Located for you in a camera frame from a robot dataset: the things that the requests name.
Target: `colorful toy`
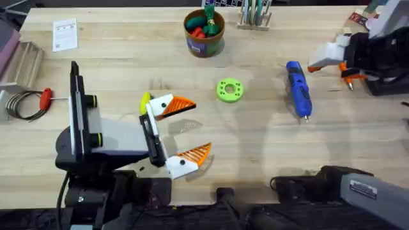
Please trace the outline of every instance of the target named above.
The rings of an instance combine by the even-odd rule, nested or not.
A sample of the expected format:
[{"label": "colorful toy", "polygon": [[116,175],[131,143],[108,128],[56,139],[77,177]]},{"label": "colorful toy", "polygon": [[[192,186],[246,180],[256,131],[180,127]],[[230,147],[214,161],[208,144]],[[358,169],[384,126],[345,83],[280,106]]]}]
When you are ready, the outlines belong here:
[{"label": "colorful toy", "polygon": [[217,83],[216,93],[221,101],[233,103],[241,99],[244,94],[244,88],[240,81],[226,78]]},{"label": "colorful toy", "polygon": [[204,7],[204,13],[207,18],[207,25],[209,27],[209,36],[215,36],[219,33],[220,27],[215,24],[214,15],[215,15],[215,6],[213,0],[209,1],[209,4]]},{"label": "colorful toy", "polygon": [[200,27],[197,27],[195,30],[193,30],[191,35],[196,38],[206,38],[206,35],[203,33],[203,30]]},{"label": "colorful toy", "polygon": [[198,16],[191,18],[186,22],[186,29],[191,31],[197,27],[203,27],[205,25],[207,25],[207,19],[205,17]]}]

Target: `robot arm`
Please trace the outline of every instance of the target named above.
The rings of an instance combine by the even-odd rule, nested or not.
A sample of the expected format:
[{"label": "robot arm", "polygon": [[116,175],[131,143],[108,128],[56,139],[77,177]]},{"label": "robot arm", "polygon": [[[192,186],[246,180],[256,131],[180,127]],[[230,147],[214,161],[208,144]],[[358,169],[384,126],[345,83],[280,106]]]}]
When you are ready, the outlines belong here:
[{"label": "robot arm", "polygon": [[340,166],[323,166],[316,176],[275,178],[280,203],[346,202],[409,229],[409,190],[373,174]]},{"label": "robot arm", "polygon": [[409,75],[405,64],[409,61],[407,12],[408,0],[390,0],[369,33],[341,35],[334,43],[326,43],[311,53],[308,70],[315,72],[328,65],[339,65],[341,77],[347,83],[366,78],[378,81],[383,91],[390,90],[384,85]]}]

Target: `red toy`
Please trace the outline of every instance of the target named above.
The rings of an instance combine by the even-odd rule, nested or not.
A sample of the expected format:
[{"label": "red toy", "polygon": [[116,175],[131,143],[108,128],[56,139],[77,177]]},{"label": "red toy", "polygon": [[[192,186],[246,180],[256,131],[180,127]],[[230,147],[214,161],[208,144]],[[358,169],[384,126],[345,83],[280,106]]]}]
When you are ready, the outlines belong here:
[{"label": "red toy", "polygon": [[195,38],[206,38],[206,35],[203,33],[203,30],[201,27],[197,27],[195,30],[193,30],[191,35]]}]

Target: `green toy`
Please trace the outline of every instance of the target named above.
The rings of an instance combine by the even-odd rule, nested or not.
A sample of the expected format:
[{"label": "green toy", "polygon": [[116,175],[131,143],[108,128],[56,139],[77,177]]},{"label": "green toy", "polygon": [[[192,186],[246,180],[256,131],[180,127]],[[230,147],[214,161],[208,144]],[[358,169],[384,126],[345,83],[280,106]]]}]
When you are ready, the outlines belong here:
[{"label": "green toy", "polygon": [[221,101],[233,103],[241,99],[244,94],[244,88],[240,81],[226,78],[217,83],[216,92]]},{"label": "green toy", "polygon": [[202,30],[205,35],[209,35],[209,26],[205,26]]},{"label": "green toy", "polygon": [[215,36],[219,33],[220,27],[215,24],[215,6],[213,4],[208,4],[204,7],[204,14],[207,17],[207,25],[209,26],[209,36]]},{"label": "green toy", "polygon": [[194,30],[197,27],[203,27],[207,25],[207,19],[205,17],[202,16],[197,16],[194,18],[189,19],[186,22],[186,29],[188,31]]}]

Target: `pen holder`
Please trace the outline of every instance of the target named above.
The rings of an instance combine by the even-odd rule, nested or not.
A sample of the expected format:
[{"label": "pen holder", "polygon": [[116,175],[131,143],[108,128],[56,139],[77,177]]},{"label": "pen holder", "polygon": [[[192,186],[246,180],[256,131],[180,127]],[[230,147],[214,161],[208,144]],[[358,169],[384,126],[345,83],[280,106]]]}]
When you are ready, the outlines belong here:
[{"label": "pen holder", "polygon": [[208,58],[214,55],[222,46],[222,38],[224,34],[224,19],[222,15],[215,11],[214,21],[215,24],[220,27],[220,32],[217,35],[209,38],[195,38],[189,33],[189,31],[186,30],[186,23],[189,19],[197,16],[205,17],[205,11],[195,10],[193,12],[190,12],[183,21],[187,47],[189,48],[189,51],[196,57]]}]

